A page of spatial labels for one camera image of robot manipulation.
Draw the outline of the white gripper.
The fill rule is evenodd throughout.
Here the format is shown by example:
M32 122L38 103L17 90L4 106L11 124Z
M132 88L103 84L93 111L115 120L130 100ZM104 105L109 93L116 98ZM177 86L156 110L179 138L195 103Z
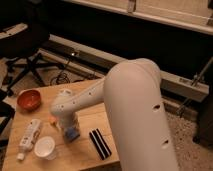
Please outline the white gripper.
M63 132L67 132L68 130L79 132L80 127L77 114L71 113L70 115L61 115L59 117L59 126Z

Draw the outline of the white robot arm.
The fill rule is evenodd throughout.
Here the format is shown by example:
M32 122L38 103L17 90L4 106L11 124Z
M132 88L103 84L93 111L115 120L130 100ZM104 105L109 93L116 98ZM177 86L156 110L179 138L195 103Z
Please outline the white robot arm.
M50 111L69 123L75 112L102 103L122 171L179 171L160 84L155 62L125 60L74 96L58 93Z

